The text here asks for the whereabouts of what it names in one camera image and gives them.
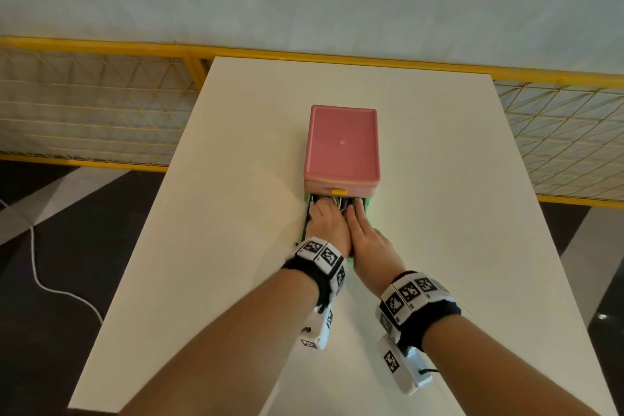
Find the person's right hand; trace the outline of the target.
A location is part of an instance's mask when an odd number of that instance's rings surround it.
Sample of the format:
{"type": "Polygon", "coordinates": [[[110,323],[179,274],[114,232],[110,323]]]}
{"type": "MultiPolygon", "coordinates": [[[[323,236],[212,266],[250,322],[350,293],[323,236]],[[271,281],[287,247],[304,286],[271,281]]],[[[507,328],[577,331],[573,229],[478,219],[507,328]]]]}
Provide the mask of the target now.
{"type": "Polygon", "coordinates": [[[350,234],[355,273],[373,295],[381,298],[394,279],[407,268],[391,241],[374,229],[369,220],[367,234],[350,234]]]}

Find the person's left hand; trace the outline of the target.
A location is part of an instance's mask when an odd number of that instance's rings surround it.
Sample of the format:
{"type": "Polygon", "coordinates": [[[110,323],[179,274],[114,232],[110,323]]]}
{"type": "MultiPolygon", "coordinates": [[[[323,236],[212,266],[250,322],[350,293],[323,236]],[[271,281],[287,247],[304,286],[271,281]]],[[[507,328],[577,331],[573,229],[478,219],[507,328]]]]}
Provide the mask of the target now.
{"type": "Polygon", "coordinates": [[[310,217],[306,226],[305,238],[316,237],[326,240],[344,258],[348,258],[352,251],[352,238],[345,217],[310,217]]]}

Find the person's left forearm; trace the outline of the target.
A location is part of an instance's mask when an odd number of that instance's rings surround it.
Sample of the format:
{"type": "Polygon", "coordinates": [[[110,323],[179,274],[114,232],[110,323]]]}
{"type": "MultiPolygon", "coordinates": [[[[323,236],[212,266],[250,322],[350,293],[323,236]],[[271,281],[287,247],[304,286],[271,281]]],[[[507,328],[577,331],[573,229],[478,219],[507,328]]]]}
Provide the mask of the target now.
{"type": "Polygon", "coordinates": [[[257,416],[318,295],[307,275],[278,270],[199,332],[119,416],[257,416]]]}

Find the person's right forearm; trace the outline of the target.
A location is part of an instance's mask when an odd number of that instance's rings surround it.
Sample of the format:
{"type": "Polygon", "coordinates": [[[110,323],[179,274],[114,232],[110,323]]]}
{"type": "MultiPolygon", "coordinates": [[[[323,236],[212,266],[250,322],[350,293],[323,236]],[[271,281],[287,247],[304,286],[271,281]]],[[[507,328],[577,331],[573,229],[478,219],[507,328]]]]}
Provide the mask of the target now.
{"type": "Polygon", "coordinates": [[[466,416],[599,416],[462,316],[431,325],[422,345],[466,416]]]}

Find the green plastic drawer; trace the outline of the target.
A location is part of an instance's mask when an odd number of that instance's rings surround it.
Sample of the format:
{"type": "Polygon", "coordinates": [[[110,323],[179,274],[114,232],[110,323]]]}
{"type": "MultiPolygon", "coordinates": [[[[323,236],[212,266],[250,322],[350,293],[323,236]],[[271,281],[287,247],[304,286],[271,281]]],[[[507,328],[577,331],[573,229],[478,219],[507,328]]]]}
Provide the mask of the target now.
{"type": "MultiPolygon", "coordinates": [[[[364,210],[365,210],[365,213],[366,213],[366,210],[367,210],[367,207],[368,207],[368,204],[369,204],[370,199],[369,199],[369,198],[362,198],[362,199],[363,199],[363,201],[364,201],[364,210]]],[[[304,239],[305,239],[305,233],[306,233],[306,226],[307,226],[308,221],[309,221],[309,207],[310,207],[310,202],[309,202],[309,200],[308,200],[307,217],[306,217],[306,223],[305,223],[305,226],[304,226],[304,231],[303,231],[303,238],[304,238],[304,239]]]]}

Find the metal items in drawer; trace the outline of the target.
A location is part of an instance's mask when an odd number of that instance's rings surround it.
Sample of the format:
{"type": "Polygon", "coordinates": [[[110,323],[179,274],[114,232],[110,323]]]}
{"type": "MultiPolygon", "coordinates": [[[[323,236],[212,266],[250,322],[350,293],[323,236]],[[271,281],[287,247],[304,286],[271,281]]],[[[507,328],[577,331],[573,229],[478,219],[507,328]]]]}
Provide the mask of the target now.
{"type": "Polygon", "coordinates": [[[337,208],[339,208],[341,214],[343,216],[346,217],[346,212],[347,212],[347,208],[350,205],[353,205],[355,207],[355,203],[357,198],[352,198],[352,197],[344,197],[344,196],[319,196],[317,194],[311,194],[309,196],[309,202],[313,203],[316,202],[318,199],[320,198],[328,198],[329,200],[331,200],[332,203],[334,203],[336,205],[337,208]]]}

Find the black wristband with marker tags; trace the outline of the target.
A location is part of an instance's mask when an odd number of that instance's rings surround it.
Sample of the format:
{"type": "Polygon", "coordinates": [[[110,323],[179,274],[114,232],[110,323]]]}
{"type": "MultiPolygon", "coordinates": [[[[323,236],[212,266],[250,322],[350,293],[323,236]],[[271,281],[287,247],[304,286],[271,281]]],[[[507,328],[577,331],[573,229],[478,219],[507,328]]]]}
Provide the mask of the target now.
{"type": "Polygon", "coordinates": [[[281,269],[297,270],[318,287],[317,312],[323,313],[342,290],[348,269],[347,260],[330,242],[317,237],[296,244],[281,269]]]}
{"type": "Polygon", "coordinates": [[[436,322],[461,316],[462,310],[439,281],[423,272],[407,270],[383,291],[375,316],[403,354],[423,351],[423,338],[436,322]]]}

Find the pink plastic drawer box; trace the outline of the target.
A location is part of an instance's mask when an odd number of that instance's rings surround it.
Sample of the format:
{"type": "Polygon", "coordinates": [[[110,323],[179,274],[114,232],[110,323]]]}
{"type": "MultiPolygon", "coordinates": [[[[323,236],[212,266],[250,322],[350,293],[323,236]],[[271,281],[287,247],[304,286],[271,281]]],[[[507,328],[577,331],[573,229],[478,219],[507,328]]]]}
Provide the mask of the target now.
{"type": "Polygon", "coordinates": [[[378,112],[374,109],[313,105],[303,168],[306,194],[371,198],[381,180],[378,112]]]}

